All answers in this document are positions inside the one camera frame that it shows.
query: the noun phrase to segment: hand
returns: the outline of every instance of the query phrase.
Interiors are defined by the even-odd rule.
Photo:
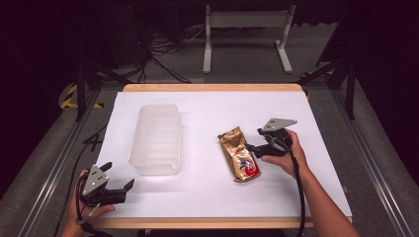
[[[305,154],[304,154],[304,151],[302,150],[301,145],[299,144],[297,134],[294,131],[291,131],[288,129],[287,129],[287,132],[290,135],[290,138],[293,142],[292,151],[293,151],[293,156],[298,162],[299,172],[300,173],[308,172],[309,168],[307,165],[307,161],[305,159]],[[283,157],[264,155],[262,156],[261,159],[265,162],[280,166],[281,168],[283,168],[285,172],[287,172],[289,175],[295,178],[295,174],[293,171],[293,161],[291,159],[290,153],[287,153]]]
[[[86,173],[85,170],[83,170],[80,174],[80,177],[83,176]],[[64,230],[62,232],[62,236],[83,236],[83,229],[81,228],[80,225],[76,224],[76,220],[77,220],[77,210],[76,210],[76,195],[75,195],[75,190],[73,190],[73,196],[71,198],[71,201],[69,203],[68,206],[68,216],[67,216],[67,223],[65,224]],[[83,203],[83,201],[79,200],[79,205],[80,208],[83,208],[83,206],[85,205]],[[82,210],[82,216],[88,216],[89,213],[92,211],[94,207],[90,207],[87,206]],[[93,213],[93,215],[89,218],[89,223],[91,225],[94,225],[95,221],[102,216],[103,214],[110,212],[110,211],[114,211],[115,207],[111,204],[109,205],[104,205],[104,206],[100,206],[95,213]]]

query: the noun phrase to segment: table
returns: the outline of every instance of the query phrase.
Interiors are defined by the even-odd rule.
[[[220,98],[230,103],[223,106]],[[258,104],[274,99],[283,103]],[[139,108],[165,103],[176,104],[182,115],[180,171],[167,177],[140,176],[128,163],[129,142],[132,142]],[[264,112],[267,106],[273,113]],[[234,113],[216,119],[217,108],[224,111],[230,108]],[[298,121],[290,129],[298,133],[310,168],[351,218],[350,207],[306,96],[297,84],[138,84],[127,85],[118,94],[97,162],[98,166],[113,162],[113,168],[107,172],[108,189],[118,189],[132,178],[135,178],[134,187],[128,192],[126,202],[117,205],[117,211],[103,216],[95,227],[298,228],[295,180],[280,168],[257,161],[262,172],[260,177],[245,184],[234,183],[216,138],[236,124],[249,143],[259,145],[264,140],[256,129],[270,117],[279,116]],[[203,148],[210,162],[203,157]],[[310,227],[309,211],[307,216],[306,227]]]

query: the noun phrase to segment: gold bag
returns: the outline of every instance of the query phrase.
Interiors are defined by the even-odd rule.
[[[260,176],[261,172],[253,154],[246,148],[246,139],[240,127],[218,136],[228,166],[235,182],[248,182]]]

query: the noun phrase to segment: person's right arm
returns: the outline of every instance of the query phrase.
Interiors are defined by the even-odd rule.
[[[293,155],[299,165],[302,188],[311,212],[311,218],[317,236],[360,236],[357,229],[343,214],[336,203],[324,191],[317,178],[308,168],[305,154],[302,150],[295,132],[288,130],[293,140]],[[262,160],[283,168],[294,176],[293,162],[290,154],[284,157],[263,156]]]

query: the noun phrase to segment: translucent tray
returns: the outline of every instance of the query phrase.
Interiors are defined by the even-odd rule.
[[[129,163],[141,175],[179,172],[182,118],[176,105],[148,105],[139,110]]]

